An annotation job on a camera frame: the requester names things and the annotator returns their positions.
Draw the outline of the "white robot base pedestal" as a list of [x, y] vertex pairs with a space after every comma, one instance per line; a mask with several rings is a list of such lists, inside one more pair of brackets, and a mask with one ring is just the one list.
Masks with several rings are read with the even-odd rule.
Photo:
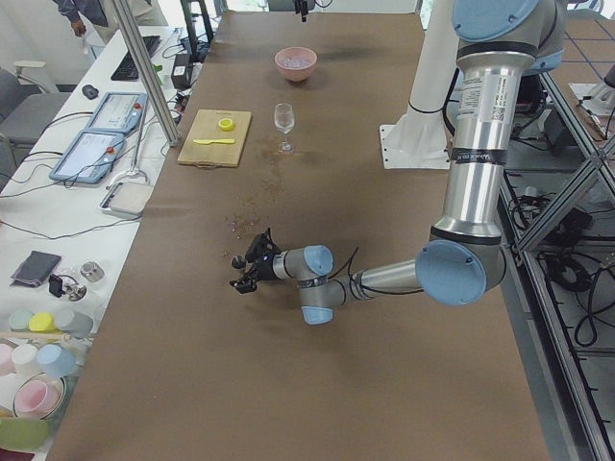
[[453, 0], [435, 1], [422, 45], [407, 110], [394, 125], [380, 126], [386, 169], [446, 169], [447, 129], [442, 110], [455, 84], [458, 36]]

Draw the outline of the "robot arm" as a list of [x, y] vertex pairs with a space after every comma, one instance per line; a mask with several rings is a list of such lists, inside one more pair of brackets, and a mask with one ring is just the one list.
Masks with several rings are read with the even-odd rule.
[[449, 165], [442, 215], [415, 258], [353, 272], [325, 246], [283, 251], [264, 232], [234, 259], [234, 289], [294, 279], [304, 320], [321, 325], [351, 300], [423, 292], [461, 306], [499, 284], [495, 214], [519, 87], [560, 64], [566, 12], [563, 1], [434, 3], [407, 111], [381, 136], [405, 167]]

